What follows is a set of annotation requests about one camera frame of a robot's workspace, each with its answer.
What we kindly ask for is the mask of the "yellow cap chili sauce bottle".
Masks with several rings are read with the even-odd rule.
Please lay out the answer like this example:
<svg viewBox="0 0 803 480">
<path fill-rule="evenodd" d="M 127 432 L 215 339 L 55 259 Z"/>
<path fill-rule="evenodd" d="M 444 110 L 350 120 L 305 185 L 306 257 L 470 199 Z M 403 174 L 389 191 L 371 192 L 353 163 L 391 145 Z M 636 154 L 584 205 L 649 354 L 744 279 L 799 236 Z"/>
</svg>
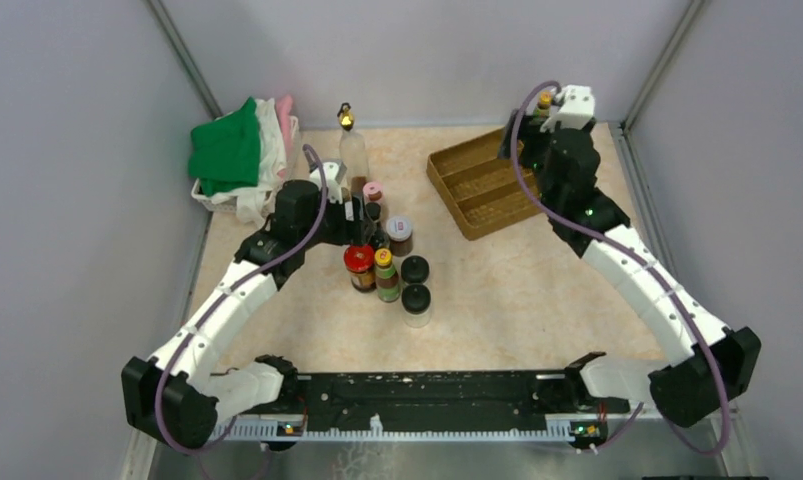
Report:
<svg viewBox="0 0 803 480">
<path fill-rule="evenodd" d="M 378 298 L 387 303 L 396 301 L 401 295 L 401 280 L 388 248 L 380 248 L 375 252 L 374 269 Z"/>
</svg>

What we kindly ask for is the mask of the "woven wicker divided tray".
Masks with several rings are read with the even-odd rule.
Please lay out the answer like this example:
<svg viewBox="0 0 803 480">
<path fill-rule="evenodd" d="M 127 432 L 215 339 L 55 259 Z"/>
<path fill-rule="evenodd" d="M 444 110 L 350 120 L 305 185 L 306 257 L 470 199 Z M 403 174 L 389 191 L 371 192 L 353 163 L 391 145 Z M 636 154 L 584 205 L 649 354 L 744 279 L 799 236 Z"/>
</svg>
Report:
<svg viewBox="0 0 803 480">
<path fill-rule="evenodd" d="M 540 213 L 512 163 L 497 156 L 501 130 L 429 155 L 426 173 L 464 238 L 473 241 Z"/>
</svg>

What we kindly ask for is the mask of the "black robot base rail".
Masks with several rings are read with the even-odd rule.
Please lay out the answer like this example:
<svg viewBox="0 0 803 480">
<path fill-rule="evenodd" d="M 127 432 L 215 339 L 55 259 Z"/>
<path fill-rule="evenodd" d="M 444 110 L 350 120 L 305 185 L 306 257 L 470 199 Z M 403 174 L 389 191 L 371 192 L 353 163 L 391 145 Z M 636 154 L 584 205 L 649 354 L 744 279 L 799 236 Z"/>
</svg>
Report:
<svg viewBox="0 0 803 480">
<path fill-rule="evenodd" d="M 241 415 L 228 437 L 297 442 L 530 441 L 588 448 L 628 415 L 558 370 L 301 374 L 294 388 Z"/>
</svg>

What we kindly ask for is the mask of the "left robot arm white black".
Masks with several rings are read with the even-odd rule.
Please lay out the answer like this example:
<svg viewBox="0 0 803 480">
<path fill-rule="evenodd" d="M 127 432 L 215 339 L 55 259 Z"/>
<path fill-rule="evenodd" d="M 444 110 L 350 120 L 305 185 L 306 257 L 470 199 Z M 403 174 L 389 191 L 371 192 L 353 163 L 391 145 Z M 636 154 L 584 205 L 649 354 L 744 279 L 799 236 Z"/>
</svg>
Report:
<svg viewBox="0 0 803 480">
<path fill-rule="evenodd" d="M 319 244 L 364 246 L 375 231 L 362 195 L 335 197 L 309 180 L 286 182 L 266 224 L 240 244 L 201 308 L 148 358 L 121 372 L 128 424 L 184 454 L 212 445 L 214 430 L 260 405 L 285 413 L 296 404 L 298 372 L 288 360 L 261 355 L 215 372 L 247 321 L 277 294 Z"/>
</svg>

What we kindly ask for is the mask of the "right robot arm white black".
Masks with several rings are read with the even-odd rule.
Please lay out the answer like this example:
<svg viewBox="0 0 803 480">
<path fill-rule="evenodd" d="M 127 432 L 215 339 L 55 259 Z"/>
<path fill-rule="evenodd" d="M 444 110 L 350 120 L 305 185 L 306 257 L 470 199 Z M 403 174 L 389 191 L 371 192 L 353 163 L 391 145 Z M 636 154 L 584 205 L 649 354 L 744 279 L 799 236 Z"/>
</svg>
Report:
<svg viewBox="0 0 803 480">
<path fill-rule="evenodd" d="M 589 354 L 572 365 L 566 404 L 589 412 L 603 398 L 654 406 L 688 428 L 714 412 L 727 414 L 745 393 L 762 343 L 752 329 L 733 330 L 706 310 L 648 249 L 630 218 L 597 185 L 600 155 L 592 127 L 549 131 L 512 111 L 499 157 L 534 175 L 529 196 L 555 235 L 616 290 L 657 340 L 663 360 Z"/>
</svg>

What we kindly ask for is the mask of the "tall glass oil bottle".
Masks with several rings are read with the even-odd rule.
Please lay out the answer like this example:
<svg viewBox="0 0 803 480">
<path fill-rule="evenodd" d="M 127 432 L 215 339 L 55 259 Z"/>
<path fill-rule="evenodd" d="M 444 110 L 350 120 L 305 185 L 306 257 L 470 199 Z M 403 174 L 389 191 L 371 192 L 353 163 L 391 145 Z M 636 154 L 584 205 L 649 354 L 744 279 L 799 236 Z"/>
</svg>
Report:
<svg viewBox="0 0 803 480">
<path fill-rule="evenodd" d="M 370 176 L 365 138 L 355 129 L 355 116 L 348 102 L 340 105 L 337 119 L 342 129 L 339 141 L 340 159 L 347 168 L 351 192 L 362 195 Z"/>
</svg>

